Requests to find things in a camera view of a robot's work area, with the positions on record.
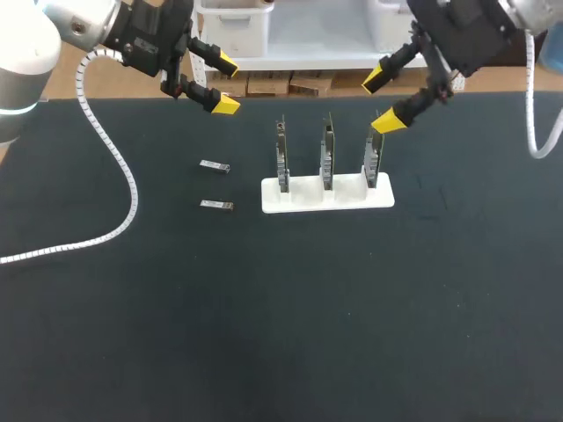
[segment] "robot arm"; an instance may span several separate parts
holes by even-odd
[[[217,46],[191,36],[193,0],[0,0],[0,149],[17,140],[55,67],[61,40],[84,51],[98,44],[119,51],[123,64],[149,76],[162,72],[161,91],[186,94],[210,113],[239,104],[180,74],[186,53],[234,76],[237,65]]]
[[[450,72],[471,76],[509,45],[519,30],[541,33],[563,20],[563,0],[408,0],[416,19],[413,37],[385,57],[363,83],[375,93],[421,53],[428,65],[428,87],[401,100],[372,123],[380,133],[410,127],[436,100],[453,95]]]

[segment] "dark mat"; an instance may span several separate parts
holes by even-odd
[[[0,420],[559,420],[563,145],[530,158],[522,94],[460,96],[389,137],[393,209],[261,213],[282,114],[293,175],[317,171],[328,112],[353,172],[390,103],[254,100],[231,119],[94,101],[139,215],[109,244],[0,267]],[[537,96],[539,139],[562,104]],[[104,234],[128,203],[78,105],[40,105],[0,167],[0,255]]]

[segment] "white cable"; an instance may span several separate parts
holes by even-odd
[[[101,127],[98,120],[94,116],[94,113],[91,111],[90,106],[88,105],[88,101],[86,100],[86,96],[84,95],[84,73],[88,65],[98,59],[99,57],[108,57],[113,59],[117,62],[122,62],[121,53],[110,50],[110,49],[98,49],[89,53],[78,65],[77,69],[77,97],[84,114],[90,121],[91,125],[94,127],[96,132],[98,133],[101,140],[107,146],[109,151],[112,153],[113,157],[120,165],[127,182],[129,183],[129,189],[131,191],[131,208],[129,209],[129,214],[127,215],[125,221],[114,231],[107,233],[101,237],[96,237],[94,239],[85,240],[83,242],[78,242],[76,244],[62,244],[60,246],[51,246],[50,248],[39,249],[37,251],[25,252],[20,253],[18,255],[13,255],[11,257],[4,257],[0,258],[0,264],[8,264],[10,262],[21,261],[23,259],[35,258],[41,255],[49,255],[51,253],[63,252],[63,251],[74,251],[76,249],[83,249],[89,248],[90,246],[94,246],[96,244],[102,244],[107,242],[108,240],[112,240],[119,236],[123,231],[129,227],[133,219],[135,218],[135,214],[137,212],[137,207],[139,205],[139,194],[137,192],[137,185],[135,183],[135,179],[133,178],[133,174],[129,169],[129,166],[121,156],[120,152],[115,148],[109,136],[107,136],[106,131]]]
[[[527,87],[526,87],[526,127],[528,128],[528,149],[531,156],[540,160],[546,158],[557,145],[561,133],[563,133],[563,108],[555,125],[553,125],[552,133],[549,135],[544,147],[537,150],[536,144],[536,114],[534,112],[534,78],[535,78],[535,60],[536,60],[536,46],[534,36],[530,31],[526,31],[526,72],[527,72]]]

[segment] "small metal module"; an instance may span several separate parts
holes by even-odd
[[[329,115],[325,120],[325,132],[320,143],[320,169],[326,191],[333,189],[335,143],[333,117]]]
[[[235,204],[233,204],[232,202],[221,202],[218,200],[203,200],[200,204],[200,207],[233,211],[235,209]]]
[[[219,171],[224,174],[227,174],[230,171],[230,166],[228,164],[215,163],[208,160],[201,160],[200,166]]]
[[[278,142],[275,152],[277,158],[278,181],[281,193],[289,192],[289,167],[288,167],[288,143],[285,135],[285,120],[277,122]]]
[[[370,189],[377,188],[377,177],[384,150],[384,136],[374,128],[369,131],[363,158],[363,170]]]

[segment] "white storage bin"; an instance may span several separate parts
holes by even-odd
[[[260,0],[196,1],[207,43],[217,44],[233,58],[266,55],[273,9],[274,4]]]
[[[369,29],[378,53],[399,50],[411,42],[414,15],[406,1],[367,0]]]

